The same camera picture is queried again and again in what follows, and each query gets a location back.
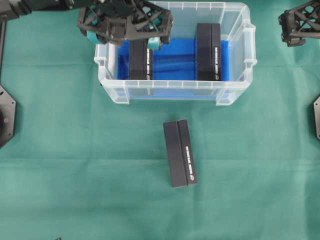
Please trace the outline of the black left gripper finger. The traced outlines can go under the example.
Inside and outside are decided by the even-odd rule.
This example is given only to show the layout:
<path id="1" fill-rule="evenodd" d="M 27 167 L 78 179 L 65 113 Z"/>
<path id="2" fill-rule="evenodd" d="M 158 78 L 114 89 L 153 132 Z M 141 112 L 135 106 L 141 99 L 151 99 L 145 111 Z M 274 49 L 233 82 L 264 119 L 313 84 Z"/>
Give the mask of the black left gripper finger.
<path id="1" fill-rule="evenodd" d="M 147 41 L 147 48 L 150 50 L 160 50 L 162 42 L 160 37 L 151 37 Z"/>
<path id="2" fill-rule="evenodd" d="M 98 44 L 104 45 L 105 44 L 105 38 L 95 32 L 87 30 L 86 37 L 91 43 L 93 43 L 95 45 L 98 45 Z"/>

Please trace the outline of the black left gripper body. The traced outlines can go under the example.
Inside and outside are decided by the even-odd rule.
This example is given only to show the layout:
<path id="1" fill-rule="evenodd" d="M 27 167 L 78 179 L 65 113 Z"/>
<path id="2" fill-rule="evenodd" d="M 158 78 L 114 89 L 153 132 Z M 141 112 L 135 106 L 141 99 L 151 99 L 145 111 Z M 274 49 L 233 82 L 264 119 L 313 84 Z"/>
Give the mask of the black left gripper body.
<path id="1" fill-rule="evenodd" d="M 79 7 L 77 27 L 87 37 L 91 31 L 105 38 L 105 44 L 121 46 L 124 41 L 160 37 L 161 45 L 171 40 L 173 16 L 170 10 L 148 0 L 85 0 Z"/>

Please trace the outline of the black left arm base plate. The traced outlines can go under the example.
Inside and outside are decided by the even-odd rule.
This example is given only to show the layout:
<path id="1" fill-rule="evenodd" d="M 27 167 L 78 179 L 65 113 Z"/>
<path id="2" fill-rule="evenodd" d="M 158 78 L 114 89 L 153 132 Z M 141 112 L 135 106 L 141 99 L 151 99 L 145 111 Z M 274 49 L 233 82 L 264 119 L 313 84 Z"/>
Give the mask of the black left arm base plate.
<path id="1" fill-rule="evenodd" d="M 0 86 L 0 147 L 13 136 L 15 129 L 16 101 Z"/>

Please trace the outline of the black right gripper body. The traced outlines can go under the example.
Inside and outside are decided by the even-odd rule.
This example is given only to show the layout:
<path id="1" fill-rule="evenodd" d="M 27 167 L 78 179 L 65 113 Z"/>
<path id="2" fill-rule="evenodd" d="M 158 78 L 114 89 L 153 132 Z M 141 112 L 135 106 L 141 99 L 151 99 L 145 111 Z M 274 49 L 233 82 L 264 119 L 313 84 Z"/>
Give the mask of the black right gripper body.
<path id="1" fill-rule="evenodd" d="M 285 10 L 279 17 L 281 40 L 288 47 L 298 47 L 306 39 L 320 38 L 320 2 L 311 0 L 299 6 Z"/>

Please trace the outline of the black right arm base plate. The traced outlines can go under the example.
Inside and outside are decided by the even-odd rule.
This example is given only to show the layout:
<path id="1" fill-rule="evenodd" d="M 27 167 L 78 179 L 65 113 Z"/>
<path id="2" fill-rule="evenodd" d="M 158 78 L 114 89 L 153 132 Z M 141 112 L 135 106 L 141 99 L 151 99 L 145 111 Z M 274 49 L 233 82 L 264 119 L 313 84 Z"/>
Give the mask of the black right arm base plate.
<path id="1" fill-rule="evenodd" d="M 316 138 L 320 140 L 320 96 L 313 102 Z"/>

